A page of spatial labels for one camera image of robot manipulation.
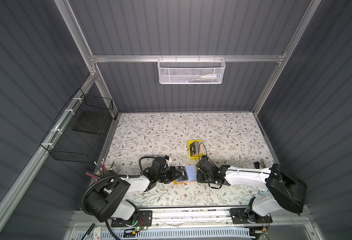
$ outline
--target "black mounting plate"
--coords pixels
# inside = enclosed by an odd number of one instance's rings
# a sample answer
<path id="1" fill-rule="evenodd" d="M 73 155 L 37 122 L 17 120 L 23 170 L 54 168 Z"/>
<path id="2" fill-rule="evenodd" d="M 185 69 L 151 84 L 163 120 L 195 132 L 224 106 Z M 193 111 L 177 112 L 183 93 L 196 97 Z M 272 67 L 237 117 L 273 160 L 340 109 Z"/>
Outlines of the black mounting plate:
<path id="1" fill-rule="evenodd" d="M 246 224 L 246 223 L 253 223 L 248 220 L 247 214 L 245 213 L 246 208 L 233 208 L 229 210 L 229 214 L 231 215 L 233 224 Z M 268 214 L 265 217 L 259 217 L 256 223 L 263 223 L 263 219 L 265 223 L 272 223 L 272 217 Z"/>
<path id="2" fill-rule="evenodd" d="M 143 211 L 140 210 L 139 211 L 139 217 L 143 220 L 143 227 L 149 227 L 152 225 L 152 211 Z M 140 219 L 136 222 L 136 224 L 134 225 L 134 227 L 140 227 L 141 226 L 141 221 Z M 125 220 L 121 219 L 121 218 L 116 218 L 116 219 L 112 219 L 112 223 L 111 223 L 111 227 L 131 227 L 131 226 L 127 226 L 125 224 Z"/>

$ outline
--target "white mesh basket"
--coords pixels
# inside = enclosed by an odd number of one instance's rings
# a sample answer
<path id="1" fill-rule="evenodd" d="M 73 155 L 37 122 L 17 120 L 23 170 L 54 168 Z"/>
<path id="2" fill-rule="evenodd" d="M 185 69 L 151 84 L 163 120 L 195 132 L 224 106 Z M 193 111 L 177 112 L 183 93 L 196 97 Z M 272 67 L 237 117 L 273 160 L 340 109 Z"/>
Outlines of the white mesh basket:
<path id="1" fill-rule="evenodd" d="M 159 58 L 157 67 L 161 84 L 220 84 L 225 61 L 223 58 L 205 58 L 200 61 L 169 61 Z"/>

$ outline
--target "white bottle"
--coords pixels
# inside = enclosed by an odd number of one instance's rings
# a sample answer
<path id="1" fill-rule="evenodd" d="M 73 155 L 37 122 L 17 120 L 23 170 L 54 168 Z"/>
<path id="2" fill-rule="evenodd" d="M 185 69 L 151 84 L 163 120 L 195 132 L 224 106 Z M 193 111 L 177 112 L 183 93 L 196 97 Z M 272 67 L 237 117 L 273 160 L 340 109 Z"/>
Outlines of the white bottle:
<path id="1" fill-rule="evenodd" d="M 207 74 L 207 75 L 203 75 L 201 76 L 202 79 L 220 79 L 221 78 L 221 74 Z"/>

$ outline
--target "black wire basket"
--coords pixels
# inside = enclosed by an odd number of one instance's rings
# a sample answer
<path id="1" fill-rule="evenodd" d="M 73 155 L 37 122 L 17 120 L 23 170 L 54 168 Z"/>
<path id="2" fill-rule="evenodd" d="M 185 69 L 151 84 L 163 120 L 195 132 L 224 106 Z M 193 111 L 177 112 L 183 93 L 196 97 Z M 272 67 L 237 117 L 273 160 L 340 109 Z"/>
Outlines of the black wire basket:
<path id="1" fill-rule="evenodd" d="M 56 160 L 97 162 L 113 121 L 112 110 L 112 99 L 84 94 L 53 130 L 52 140 L 40 145 Z"/>

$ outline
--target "black pen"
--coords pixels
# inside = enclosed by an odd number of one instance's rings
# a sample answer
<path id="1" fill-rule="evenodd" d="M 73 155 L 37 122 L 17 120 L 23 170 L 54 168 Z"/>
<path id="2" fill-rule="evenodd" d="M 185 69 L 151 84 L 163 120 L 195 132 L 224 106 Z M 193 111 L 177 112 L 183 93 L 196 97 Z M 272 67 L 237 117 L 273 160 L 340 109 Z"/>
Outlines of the black pen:
<path id="1" fill-rule="evenodd" d="M 81 240 L 85 240 L 88 235 L 91 233 L 91 231 L 93 230 L 93 227 L 95 226 L 94 223 L 92 223 L 91 227 L 88 229 L 88 231 L 85 233 L 85 235 L 83 236 L 83 238 Z"/>

